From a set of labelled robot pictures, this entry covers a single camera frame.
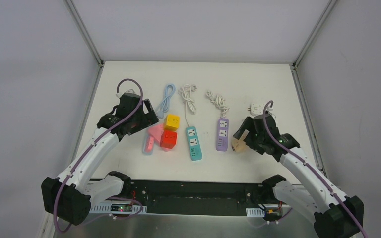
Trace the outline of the white plug adapter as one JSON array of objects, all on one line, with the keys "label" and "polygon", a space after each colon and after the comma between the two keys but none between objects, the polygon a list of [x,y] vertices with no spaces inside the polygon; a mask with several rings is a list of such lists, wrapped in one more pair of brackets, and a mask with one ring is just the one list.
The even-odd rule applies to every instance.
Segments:
[{"label": "white plug adapter", "polygon": [[258,116],[263,113],[263,105],[261,103],[252,102],[247,110],[252,116]]}]

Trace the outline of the white tiger cube socket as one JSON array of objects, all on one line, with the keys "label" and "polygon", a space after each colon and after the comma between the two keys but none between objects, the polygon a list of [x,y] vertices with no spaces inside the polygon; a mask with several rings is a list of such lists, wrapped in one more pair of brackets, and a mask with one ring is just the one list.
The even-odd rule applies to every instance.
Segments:
[{"label": "white tiger cube socket", "polygon": [[249,124],[249,123],[252,123],[253,122],[253,118],[252,117],[246,117],[244,119],[242,119],[242,124]]}]

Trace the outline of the yellow cube socket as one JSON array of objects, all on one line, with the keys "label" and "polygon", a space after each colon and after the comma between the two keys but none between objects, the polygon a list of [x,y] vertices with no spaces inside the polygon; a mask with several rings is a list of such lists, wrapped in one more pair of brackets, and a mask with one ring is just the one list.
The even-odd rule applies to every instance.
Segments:
[{"label": "yellow cube socket", "polygon": [[163,122],[163,129],[167,131],[176,131],[180,126],[180,117],[168,114]]}]

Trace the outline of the teal power strip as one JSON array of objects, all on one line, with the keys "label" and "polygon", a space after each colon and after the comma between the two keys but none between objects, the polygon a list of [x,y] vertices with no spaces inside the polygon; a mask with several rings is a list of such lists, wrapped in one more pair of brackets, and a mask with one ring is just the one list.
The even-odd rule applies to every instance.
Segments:
[{"label": "teal power strip", "polygon": [[194,126],[186,128],[187,142],[189,146],[190,157],[192,161],[199,161],[202,159],[202,150],[198,138],[197,130]]}]

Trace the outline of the purple power strip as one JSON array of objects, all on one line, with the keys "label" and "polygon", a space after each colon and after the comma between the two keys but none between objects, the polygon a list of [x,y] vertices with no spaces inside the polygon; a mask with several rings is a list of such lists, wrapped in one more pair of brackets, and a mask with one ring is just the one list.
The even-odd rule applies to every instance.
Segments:
[{"label": "purple power strip", "polygon": [[229,120],[220,118],[217,124],[216,150],[226,152],[228,149]]}]

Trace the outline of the pink small plug adapter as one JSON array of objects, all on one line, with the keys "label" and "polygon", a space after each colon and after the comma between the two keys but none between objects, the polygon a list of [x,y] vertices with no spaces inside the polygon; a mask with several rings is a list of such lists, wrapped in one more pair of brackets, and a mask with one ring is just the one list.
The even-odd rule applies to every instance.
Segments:
[{"label": "pink small plug adapter", "polygon": [[146,141],[145,152],[152,153],[153,147],[154,147],[154,137],[149,135]]}]

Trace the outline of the red cube socket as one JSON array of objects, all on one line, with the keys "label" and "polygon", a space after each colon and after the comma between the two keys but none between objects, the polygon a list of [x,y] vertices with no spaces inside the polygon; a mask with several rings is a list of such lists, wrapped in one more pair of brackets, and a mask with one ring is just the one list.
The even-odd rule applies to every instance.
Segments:
[{"label": "red cube socket", "polygon": [[177,144],[178,134],[175,131],[165,130],[160,139],[160,146],[166,149],[173,149]]}]

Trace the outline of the pink triangular socket adapter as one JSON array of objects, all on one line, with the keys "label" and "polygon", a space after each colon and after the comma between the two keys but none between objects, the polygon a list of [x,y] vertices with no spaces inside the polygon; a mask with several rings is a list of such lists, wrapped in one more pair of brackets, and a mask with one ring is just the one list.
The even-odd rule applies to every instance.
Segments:
[{"label": "pink triangular socket adapter", "polygon": [[147,129],[147,133],[152,136],[155,140],[155,143],[163,150],[163,151],[171,151],[169,148],[161,147],[160,142],[162,138],[162,134],[164,133],[163,124],[158,123],[153,125]]}]

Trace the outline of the light blue power strip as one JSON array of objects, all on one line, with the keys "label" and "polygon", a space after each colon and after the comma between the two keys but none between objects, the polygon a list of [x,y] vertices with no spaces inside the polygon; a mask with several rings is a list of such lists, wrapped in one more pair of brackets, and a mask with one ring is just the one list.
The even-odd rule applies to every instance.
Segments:
[{"label": "light blue power strip", "polygon": [[143,142],[142,152],[144,155],[152,155],[154,149],[154,137],[147,134]]}]

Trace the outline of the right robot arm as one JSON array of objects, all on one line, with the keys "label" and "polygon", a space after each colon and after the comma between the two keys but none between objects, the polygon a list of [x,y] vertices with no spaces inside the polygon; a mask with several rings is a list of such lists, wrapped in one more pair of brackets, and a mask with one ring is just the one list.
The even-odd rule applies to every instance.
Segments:
[{"label": "right robot arm", "polygon": [[290,134],[281,134],[272,115],[246,117],[233,134],[235,142],[268,154],[290,171],[303,186],[294,187],[285,177],[274,175],[262,182],[262,198],[277,200],[299,212],[314,227],[320,238],[350,238],[363,228],[364,204],[357,196],[349,197],[311,164],[299,142]]}]

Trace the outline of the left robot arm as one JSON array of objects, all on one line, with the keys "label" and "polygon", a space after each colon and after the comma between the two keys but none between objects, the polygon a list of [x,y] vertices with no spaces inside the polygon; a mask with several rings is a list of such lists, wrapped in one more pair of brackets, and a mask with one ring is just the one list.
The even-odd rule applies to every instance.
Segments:
[{"label": "left robot arm", "polygon": [[119,104],[103,115],[81,155],[56,178],[47,177],[41,185],[46,212],[53,215],[54,225],[63,219],[69,225],[80,225],[91,208],[115,196],[131,196],[131,178],[111,171],[102,180],[89,181],[103,159],[125,136],[133,135],[159,122],[149,99],[134,93],[123,93]]}]

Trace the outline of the beige dragon cube socket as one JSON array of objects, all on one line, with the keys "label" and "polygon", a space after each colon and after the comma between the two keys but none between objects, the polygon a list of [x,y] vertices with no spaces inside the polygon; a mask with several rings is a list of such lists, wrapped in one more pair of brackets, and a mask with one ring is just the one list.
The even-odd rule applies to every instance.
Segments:
[{"label": "beige dragon cube socket", "polygon": [[235,138],[232,138],[231,146],[232,146],[232,149],[238,153],[244,152],[249,149],[249,146],[243,140],[239,140]]}]

